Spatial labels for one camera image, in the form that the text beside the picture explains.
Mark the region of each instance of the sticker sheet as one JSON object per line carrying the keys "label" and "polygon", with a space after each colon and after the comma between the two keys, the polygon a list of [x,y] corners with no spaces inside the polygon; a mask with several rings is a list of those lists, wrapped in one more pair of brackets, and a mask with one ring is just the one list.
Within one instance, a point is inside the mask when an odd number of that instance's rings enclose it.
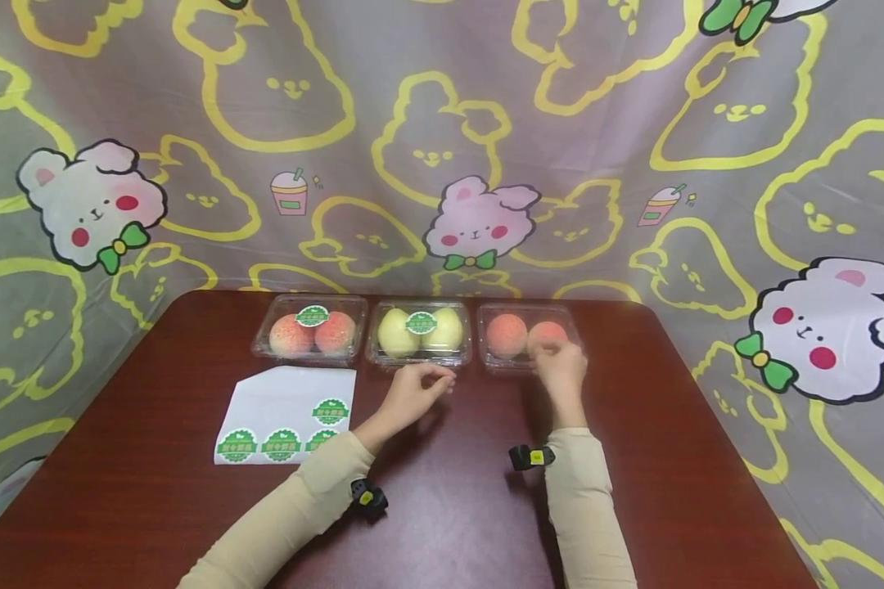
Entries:
{"label": "sticker sheet", "polygon": [[345,432],[357,372],[277,366],[239,380],[213,446],[216,465],[297,465]]}

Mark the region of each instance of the peach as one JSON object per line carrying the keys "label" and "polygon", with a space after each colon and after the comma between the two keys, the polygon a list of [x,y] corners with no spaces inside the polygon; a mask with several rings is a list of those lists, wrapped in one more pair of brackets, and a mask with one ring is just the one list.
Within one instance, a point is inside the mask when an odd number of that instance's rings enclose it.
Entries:
{"label": "peach", "polygon": [[541,321],[530,328],[530,343],[535,341],[570,341],[570,336],[566,335],[566,330],[559,323],[553,321]]}
{"label": "peach", "polygon": [[295,321],[295,314],[280,318],[268,331],[268,346],[282,358],[294,358],[311,352],[313,342],[313,329]]}
{"label": "peach", "polygon": [[492,354],[509,360],[527,346],[527,325],[510,312],[498,315],[488,323],[487,343]]}
{"label": "peach", "polygon": [[314,343],[326,355],[341,355],[347,353],[356,333],[357,324],[350,315],[341,311],[331,311],[328,320],[320,324],[314,333]]}

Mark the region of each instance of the round green label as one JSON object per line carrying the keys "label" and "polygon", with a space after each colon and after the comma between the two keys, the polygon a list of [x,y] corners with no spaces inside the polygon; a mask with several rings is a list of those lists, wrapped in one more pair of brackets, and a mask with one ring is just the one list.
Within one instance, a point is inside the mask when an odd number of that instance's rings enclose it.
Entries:
{"label": "round green label", "polygon": [[301,309],[295,321],[303,327],[318,327],[331,316],[331,313],[319,304],[312,304]]}
{"label": "round green label", "polygon": [[311,416],[322,425],[336,425],[350,416],[350,409],[339,398],[325,398],[311,411]]}
{"label": "round green label", "polygon": [[334,436],[337,435],[337,432],[333,429],[320,429],[318,432],[314,433],[311,436],[311,439],[304,443],[304,451],[305,452],[314,452],[318,450],[320,445],[324,442],[328,441]]}
{"label": "round green label", "polygon": [[431,312],[416,311],[406,318],[406,329],[416,335],[430,334],[438,322]]}
{"label": "round green label", "polygon": [[225,461],[239,463],[249,458],[258,450],[258,444],[255,442],[255,434],[250,429],[236,429],[226,438],[219,442],[216,447],[216,453]]}
{"label": "round green label", "polygon": [[301,441],[293,429],[285,428],[272,432],[262,445],[262,453],[269,460],[286,461],[292,458],[295,452],[301,452]]}

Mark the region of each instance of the hand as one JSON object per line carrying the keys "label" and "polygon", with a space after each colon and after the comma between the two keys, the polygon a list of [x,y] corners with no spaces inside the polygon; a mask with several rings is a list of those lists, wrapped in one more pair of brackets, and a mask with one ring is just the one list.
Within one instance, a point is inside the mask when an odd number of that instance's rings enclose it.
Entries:
{"label": "hand", "polygon": [[[423,387],[423,380],[435,382]],[[376,454],[386,440],[416,423],[439,397],[452,392],[454,385],[455,373],[446,367],[428,362],[401,367],[380,408],[354,434],[371,454]]]}
{"label": "hand", "polygon": [[540,340],[530,343],[537,376],[553,403],[555,428],[585,427],[583,379],[589,362],[580,347],[568,341]]}

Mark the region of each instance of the brown table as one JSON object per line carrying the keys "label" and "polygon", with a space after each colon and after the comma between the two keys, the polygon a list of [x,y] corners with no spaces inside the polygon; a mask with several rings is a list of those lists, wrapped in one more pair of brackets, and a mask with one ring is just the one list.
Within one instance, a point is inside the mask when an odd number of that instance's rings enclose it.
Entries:
{"label": "brown table", "polygon": [[[195,292],[170,306],[0,519],[1,588],[174,587],[293,471],[212,463],[233,385],[271,366],[249,347],[272,297]],[[652,312],[570,305],[639,586],[815,587]],[[390,378],[361,361],[351,427]],[[448,410],[374,465],[388,516],[343,519],[271,587],[562,587],[542,473],[508,473],[507,448],[546,439],[542,401],[533,380],[474,359]]]}

